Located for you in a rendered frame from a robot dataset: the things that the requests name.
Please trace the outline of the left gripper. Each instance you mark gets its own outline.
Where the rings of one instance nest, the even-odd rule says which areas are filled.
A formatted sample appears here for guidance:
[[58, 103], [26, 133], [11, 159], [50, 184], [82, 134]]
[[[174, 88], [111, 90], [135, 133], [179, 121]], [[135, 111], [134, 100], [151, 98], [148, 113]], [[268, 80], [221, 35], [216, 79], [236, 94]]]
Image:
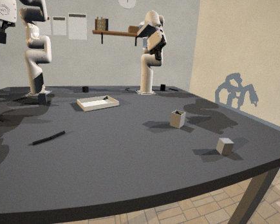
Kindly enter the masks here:
[[[151, 30], [151, 29], [150, 29]], [[161, 61], [162, 48], [167, 44], [167, 40], [163, 30], [160, 27], [155, 27], [147, 36], [147, 49], [150, 55], [155, 56], [155, 59]]]

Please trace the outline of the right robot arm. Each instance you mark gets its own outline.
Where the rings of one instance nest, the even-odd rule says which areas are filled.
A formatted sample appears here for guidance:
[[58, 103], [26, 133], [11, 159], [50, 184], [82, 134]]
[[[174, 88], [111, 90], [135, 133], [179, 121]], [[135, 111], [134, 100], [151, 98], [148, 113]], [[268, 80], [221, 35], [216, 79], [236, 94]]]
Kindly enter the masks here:
[[19, 15], [26, 28], [26, 45], [31, 49], [24, 53], [26, 61], [28, 78], [31, 92], [29, 95], [38, 95], [47, 93], [44, 87], [42, 69], [38, 64], [48, 64], [51, 62], [51, 42], [45, 35], [39, 35], [38, 27], [32, 21], [45, 22], [48, 15], [46, 11], [45, 0], [20, 0], [27, 6], [38, 6], [40, 8], [23, 7], [19, 9]]

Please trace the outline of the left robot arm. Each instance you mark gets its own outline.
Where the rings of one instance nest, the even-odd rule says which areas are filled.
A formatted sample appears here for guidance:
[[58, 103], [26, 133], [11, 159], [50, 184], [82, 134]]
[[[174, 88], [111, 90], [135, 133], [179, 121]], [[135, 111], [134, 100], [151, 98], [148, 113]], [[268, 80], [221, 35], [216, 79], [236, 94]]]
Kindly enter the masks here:
[[[146, 21], [146, 22], [145, 22]], [[161, 66], [163, 63], [163, 53], [161, 52], [162, 59], [158, 61], [154, 55], [150, 55], [147, 49], [147, 33], [155, 27], [163, 28], [164, 18], [158, 15], [155, 11], [150, 11], [146, 14], [145, 20], [139, 24], [138, 36], [143, 38], [143, 54], [141, 56], [142, 72], [141, 72], [141, 85], [139, 93], [152, 94], [152, 81], [153, 71], [150, 66]], [[151, 30], [150, 30], [151, 29]]]

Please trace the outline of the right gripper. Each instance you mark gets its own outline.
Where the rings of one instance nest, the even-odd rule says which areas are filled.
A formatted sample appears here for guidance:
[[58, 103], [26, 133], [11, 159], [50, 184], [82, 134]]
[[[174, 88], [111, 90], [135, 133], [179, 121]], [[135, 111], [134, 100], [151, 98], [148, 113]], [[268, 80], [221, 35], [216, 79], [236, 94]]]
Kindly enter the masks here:
[[5, 33], [5, 29], [8, 27], [15, 27], [17, 20], [16, 0], [0, 0], [0, 20], [3, 22], [0, 32]]

